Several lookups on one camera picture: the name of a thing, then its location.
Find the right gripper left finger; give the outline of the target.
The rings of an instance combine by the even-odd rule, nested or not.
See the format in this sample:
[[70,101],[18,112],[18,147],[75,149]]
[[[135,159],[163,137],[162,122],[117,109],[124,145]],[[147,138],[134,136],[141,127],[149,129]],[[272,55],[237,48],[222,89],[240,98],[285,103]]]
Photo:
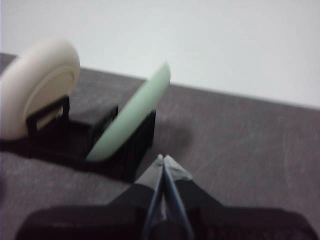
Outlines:
[[108,204],[60,205],[29,214],[17,240],[138,239],[162,172],[159,154],[145,172]]

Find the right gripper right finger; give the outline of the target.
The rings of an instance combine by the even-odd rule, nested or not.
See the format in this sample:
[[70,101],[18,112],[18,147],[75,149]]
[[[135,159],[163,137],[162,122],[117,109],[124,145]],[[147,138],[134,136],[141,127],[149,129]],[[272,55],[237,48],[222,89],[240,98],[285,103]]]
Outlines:
[[317,240],[300,213],[282,208],[228,206],[197,185],[171,156],[164,163],[197,240]]

